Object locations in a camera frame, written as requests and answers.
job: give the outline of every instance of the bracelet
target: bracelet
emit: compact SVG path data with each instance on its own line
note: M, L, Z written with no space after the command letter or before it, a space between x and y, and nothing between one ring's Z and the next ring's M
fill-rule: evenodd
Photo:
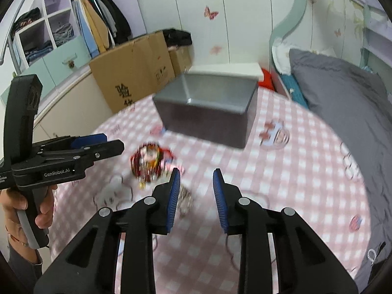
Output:
M28 246L29 246L28 243L24 243L24 242L18 240L18 239L17 239L16 237L14 237L13 235L11 235L11 234L8 232L7 226L5 226L5 230L7 231L8 236L11 238L11 240L13 240L13 241L15 241L15 242L18 242L18 243L22 244L22 245L25 246L25 247L28 247Z

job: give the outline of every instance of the gray blanket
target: gray blanket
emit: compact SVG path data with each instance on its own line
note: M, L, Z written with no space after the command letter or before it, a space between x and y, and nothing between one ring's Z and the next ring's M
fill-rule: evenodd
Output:
M372 235L369 249L392 248L392 105L381 78L346 61L299 50L290 51L292 72L309 109L327 122L347 145L365 180ZM362 261L355 282L361 292L372 262Z

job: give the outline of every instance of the device handle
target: device handle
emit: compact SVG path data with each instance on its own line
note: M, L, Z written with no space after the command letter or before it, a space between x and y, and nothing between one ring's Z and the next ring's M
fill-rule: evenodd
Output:
M44 248L49 244L49 230L40 229L35 223L35 218L41 213L40 205L48 192L48 187L19 192L27 199L28 204L26 210L17 210L16 213L27 237L29 247L34 250Z

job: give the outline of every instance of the checkered tablecloth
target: checkered tablecloth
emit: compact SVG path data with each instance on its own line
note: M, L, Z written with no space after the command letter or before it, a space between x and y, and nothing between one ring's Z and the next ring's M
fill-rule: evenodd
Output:
M257 116L243 150L170 131L161 134L156 131L160 126L149 96L97 129L108 140L121 139L125 151L96 162L85 179L59 186L50 229L52 259L97 208L108 205L115 210L151 195L151 186L139 189L129 158L141 144L157 141L170 148L185 168L181 180L194 198L191 212L184 218L176 216L172 232L154 240L158 294L237 292L238 241L226 241L219 224L212 189L215 168L222 170L226 182L263 207L294 208L355 276L370 239L365 187L346 146L318 117L276 93L259 89ZM116 193L107 197L112 190ZM116 293L120 292L119 277ZM278 291L276 282L274 291Z

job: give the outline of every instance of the metal screw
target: metal screw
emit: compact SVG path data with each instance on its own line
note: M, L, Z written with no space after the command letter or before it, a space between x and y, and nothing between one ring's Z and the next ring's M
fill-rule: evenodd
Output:
M156 199L154 197L147 197L144 199L144 203L147 205L153 205Z
M110 209L109 208L102 208L99 210L99 215L101 217L107 217L110 214Z
M288 215L288 216L293 216L293 215L295 215L295 210L292 209L292 208L285 208L285 209L283 210L283 212L284 212L286 215Z
M238 203L240 205L250 205L250 200L248 198L240 198L238 199Z

